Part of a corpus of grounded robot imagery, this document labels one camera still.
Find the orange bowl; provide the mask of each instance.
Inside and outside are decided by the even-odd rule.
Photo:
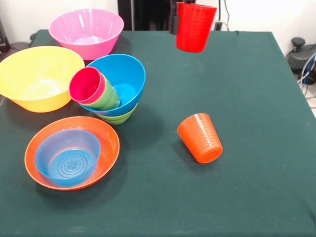
[[[83,129],[94,134],[100,142],[101,153],[95,172],[85,182],[61,187],[42,176],[35,164],[35,154],[40,144],[50,135],[64,129]],[[73,191],[95,184],[113,167],[119,155],[119,137],[107,123],[92,117],[70,117],[53,122],[39,131],[30,141],[25,151],[24,163],[28,174],[37,183],[55,190]]]

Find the orange cup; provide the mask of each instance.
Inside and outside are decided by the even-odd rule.
[[[221,141],[207,114],[195,114],[186,118],[178,126],[177,132],[199,163],[212,162],[223,152]]]

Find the bowl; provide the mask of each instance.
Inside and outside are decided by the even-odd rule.
[[[83,67],[82,58],[66,48],[24,49],[0,63],[0,94],[32,112],[54,111],[70,101],[70,81]]]
[[[59,44],[84,60],[108,55],[124,28],[123,19],[103,9],[79,9],[56,17],[49,33]]]
[[[40,144],[35,155],[39,172],[53,183],[69,187],[87,180],[100,156],[100,143],[90,132],[66,129]]]
[[[109,124],[112,124],[112,125],[118,125],[118,124],[121,124],[121,123],[124,123],[131,115],[132,113],[134,112],[134,110],[136,109],[136,106],[129,112],[127,112],[126,114],[124,115],[120,115],[120,116],[103,116],[103,115],[98,115],[103,121],[109,123]]]
[[[35,156],[38,147],[50,135],[64,129],[83,129],[91,132],[99,140],[101,151],[94,173],[83,183],[61,187],[43,176],[36,167]],[[119,155],[119,138],[114,129],[107,123],[92,117],[69,117],[53,122],[39,131],[29,142],[24,156],[28,174],[37,183],[55,190],[73,191],[93,185],[104,177],[115,164]]]
[[[143,64],[126,54],[111,54],[88,65],[101,72],[116,89],[120,105],[112,110],[100,111],[81,105],[88,111],[102,116],[119,116],[131,111],[139,102],[145,87],[146,72]]]

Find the light blue bowl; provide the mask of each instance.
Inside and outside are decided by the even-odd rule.
[[[70,187],[87,180],[100,156],[99,140],[90,132],[67,129],[46,138],[35,155],[38,171],[51,182]]]
[[[112,110],[100,111],[84,105],[86,110],[103,116],[119,116],[131,111],[140,100],[146,81],[143,64],[126,54],[111,54],[88,65],[101,72],[117,90],[120,105]]]

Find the white wall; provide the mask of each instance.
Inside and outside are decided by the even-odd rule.
[[[0,0],[0,18],[10,43],[29,42],[31,34],[48,29],[56,16],[86,7],[118,13],[118,0]]]
[[[226,0],[231,31],[272,31],[282,52],[292,49],[291,39],[303,37],[316,43],[316,0]],[[217,0],[197,0],[218,6]],[[227,20],[222,0],[222,21]]]

